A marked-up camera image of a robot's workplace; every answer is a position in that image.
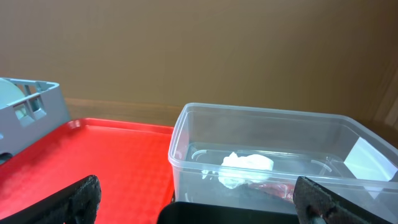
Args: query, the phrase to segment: plastic container bottom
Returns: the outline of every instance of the plastic container bottom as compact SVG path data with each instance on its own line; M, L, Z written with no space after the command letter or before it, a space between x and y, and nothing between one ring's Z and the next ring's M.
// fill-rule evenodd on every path
M221 166L234 152L259 154L272 170ZM307 176L398 222L398 150L355 120L333 114L191 103L169 149L176 201L295 213L295 181ZM233 189L219 177L244 180Z

